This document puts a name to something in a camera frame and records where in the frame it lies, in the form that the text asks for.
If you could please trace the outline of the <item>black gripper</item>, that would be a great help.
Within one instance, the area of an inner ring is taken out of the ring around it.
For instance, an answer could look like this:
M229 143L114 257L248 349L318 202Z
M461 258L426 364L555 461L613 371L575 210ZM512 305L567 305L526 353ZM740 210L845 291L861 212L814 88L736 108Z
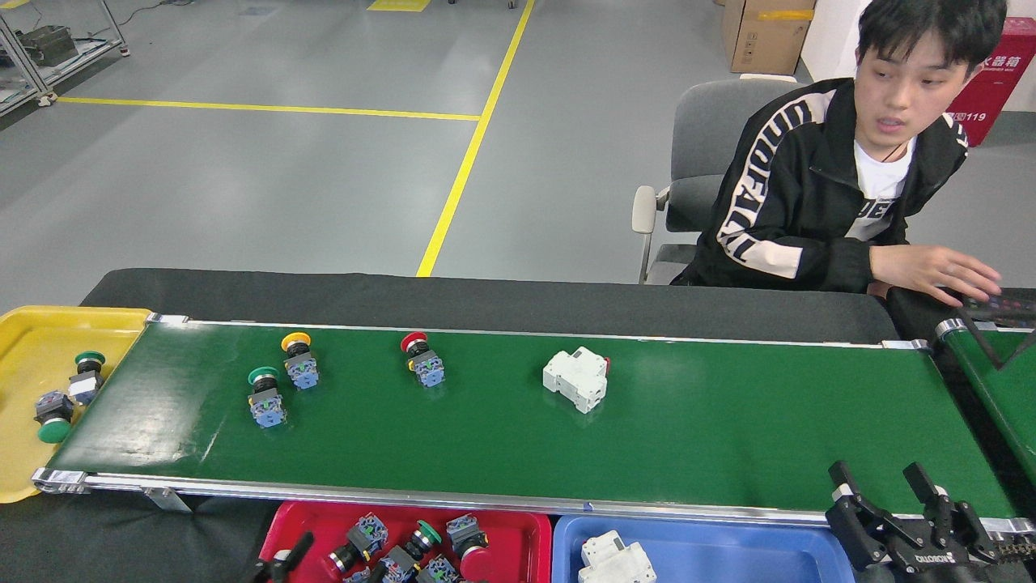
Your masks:
M903 519L857 491L847 462L833 462L828 473L835 490L826 521L852 567L885 569L893 582L983 582L982 565L972 560L999 561L999 548L972 505L953 501L920 462L902 472L928 522L928 531L915 536Z

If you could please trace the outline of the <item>person's right hand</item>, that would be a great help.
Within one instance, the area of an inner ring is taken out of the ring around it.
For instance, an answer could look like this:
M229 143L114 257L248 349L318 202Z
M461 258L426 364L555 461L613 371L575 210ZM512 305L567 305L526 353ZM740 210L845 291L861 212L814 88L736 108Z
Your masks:
M987 301L1000 295L1000 274L978 258L944 246L873 246L869 252L873 281L867 292L885 298L893 287L931 296L948 307L962 307L950 291Z

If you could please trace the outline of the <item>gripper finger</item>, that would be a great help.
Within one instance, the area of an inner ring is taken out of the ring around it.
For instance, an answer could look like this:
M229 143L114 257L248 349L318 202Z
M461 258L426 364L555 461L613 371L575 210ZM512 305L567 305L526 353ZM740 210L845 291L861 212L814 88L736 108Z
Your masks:
M293 547L278 550L271 560L256 560L251 567L251 581L288 582L289 576L299 567L314 540L312 531L304 531Z

